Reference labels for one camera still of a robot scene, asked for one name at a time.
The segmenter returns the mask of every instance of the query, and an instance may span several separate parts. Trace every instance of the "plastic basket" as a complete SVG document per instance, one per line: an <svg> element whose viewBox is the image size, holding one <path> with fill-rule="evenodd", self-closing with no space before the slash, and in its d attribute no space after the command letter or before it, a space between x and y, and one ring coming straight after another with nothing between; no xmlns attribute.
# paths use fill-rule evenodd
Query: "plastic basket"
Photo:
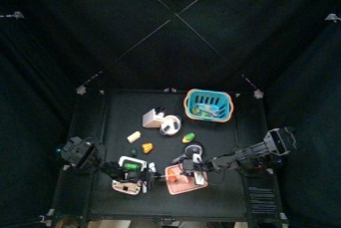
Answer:
<svg viewBox="0 0 341 228"><path fill-rule="evenodd" d="M183 106L189 118L217 122L229 121L234 109L227 93L198 89L187 92Z"/></svg>

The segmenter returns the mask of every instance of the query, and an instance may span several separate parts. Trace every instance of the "white cup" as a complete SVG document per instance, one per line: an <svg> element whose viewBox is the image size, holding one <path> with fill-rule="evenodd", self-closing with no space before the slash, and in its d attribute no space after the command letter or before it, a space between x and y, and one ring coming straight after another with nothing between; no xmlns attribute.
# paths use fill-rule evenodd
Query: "white cup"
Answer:
<svg viewBox="0 0 341 228"><path fill-rule="evenodd" d="M181 128L181 119L177 115L167 115L163 118L161 134L162 135L174 135Z"/></svg>

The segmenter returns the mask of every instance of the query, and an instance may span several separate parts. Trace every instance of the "orange object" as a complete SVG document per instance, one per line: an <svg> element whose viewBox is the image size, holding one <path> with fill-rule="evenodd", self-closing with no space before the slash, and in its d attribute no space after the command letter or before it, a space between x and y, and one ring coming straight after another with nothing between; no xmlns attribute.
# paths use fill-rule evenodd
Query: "orange object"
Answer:
<svg viewBox="0 0 341 228"><path fill-rule="evenodd" d="M169 169L167 176L169 176L169 182L175 183L177 181L175 172L171 169Z"/></svg>
<svg viewBox="0 0 341 228"><path fill-rule="evenodd" d="M144 153L150 153L154 149L154 144L152 143L146 143L143 144L143 151Z"/></svg>

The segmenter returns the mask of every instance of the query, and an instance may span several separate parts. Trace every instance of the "black backdrop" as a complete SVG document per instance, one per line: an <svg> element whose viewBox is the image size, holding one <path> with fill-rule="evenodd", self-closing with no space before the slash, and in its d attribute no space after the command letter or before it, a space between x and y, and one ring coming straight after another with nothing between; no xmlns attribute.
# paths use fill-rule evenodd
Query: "black backdrop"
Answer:
<svg viewBox="0 0 341 228"><path fill-rule="evenodd" d="M25 16L0 18L0 220L24 222L51 206L54 149L78 86L246 92L254 84L269 125L292 123L302 144L281 174L290 220L340 226L341 22L324 20L338 7L340 0L0 0L0 15Z"/></svg>

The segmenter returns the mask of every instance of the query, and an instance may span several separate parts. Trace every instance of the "pink object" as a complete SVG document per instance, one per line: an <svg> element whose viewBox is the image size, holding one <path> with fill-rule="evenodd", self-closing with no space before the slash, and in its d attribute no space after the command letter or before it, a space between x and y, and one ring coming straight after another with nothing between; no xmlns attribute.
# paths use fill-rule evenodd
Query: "pink object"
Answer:
<svg viewBox="0 0 341 228"><path fill-rule="evenodd" d="M203 185L195 185L194 177L179 175L182 171L178 168L178 165L167 167L166 174L170 174L169 170L171 170L175 174L175 182L169 181L167 178L167 187L171 195L191 192L194 190L207 187L207 182L205 182Z"/></svg>

